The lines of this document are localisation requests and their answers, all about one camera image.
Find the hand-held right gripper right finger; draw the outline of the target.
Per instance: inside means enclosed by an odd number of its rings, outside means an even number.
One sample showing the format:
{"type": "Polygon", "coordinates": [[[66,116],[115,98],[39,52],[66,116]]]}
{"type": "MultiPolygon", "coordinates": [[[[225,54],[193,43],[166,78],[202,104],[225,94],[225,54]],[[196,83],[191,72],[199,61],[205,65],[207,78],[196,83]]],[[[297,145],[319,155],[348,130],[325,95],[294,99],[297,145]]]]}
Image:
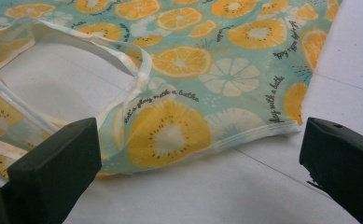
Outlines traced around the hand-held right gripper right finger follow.
{"type": "Polygon", "coordinates": [[[363,135],[324,119],[307,119],[300,164],[313,185],[363,224],[363,135]]]}

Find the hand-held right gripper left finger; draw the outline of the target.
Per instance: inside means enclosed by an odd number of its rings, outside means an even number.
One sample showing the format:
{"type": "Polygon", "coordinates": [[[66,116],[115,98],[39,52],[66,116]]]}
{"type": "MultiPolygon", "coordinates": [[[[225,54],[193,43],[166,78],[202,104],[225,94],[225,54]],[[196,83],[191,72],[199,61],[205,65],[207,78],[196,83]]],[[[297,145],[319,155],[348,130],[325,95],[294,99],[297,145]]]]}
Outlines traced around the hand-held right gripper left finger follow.
{"type": "Polygon", "coordinates": [[[102,167],[96,119],[61,128],[8,169],[11,224],[62,224],[102,167]]]}

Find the citrus print fabric bag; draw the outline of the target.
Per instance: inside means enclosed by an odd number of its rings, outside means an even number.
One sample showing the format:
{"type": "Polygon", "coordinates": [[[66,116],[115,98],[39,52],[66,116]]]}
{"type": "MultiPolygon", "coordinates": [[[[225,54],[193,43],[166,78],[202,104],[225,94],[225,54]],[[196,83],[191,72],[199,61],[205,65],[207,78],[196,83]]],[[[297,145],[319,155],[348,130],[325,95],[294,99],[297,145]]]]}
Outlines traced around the citrus print fabric bag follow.
{"type": "MultiPolygon", "coordinates": [[[[0,0],[0,70],[51,32],[118,59],[131,92],[98,117],[102,174],[295,133],[342,0],[0,0]]],[[[0,77],[0,176],[65,125],[0,77]]]]}

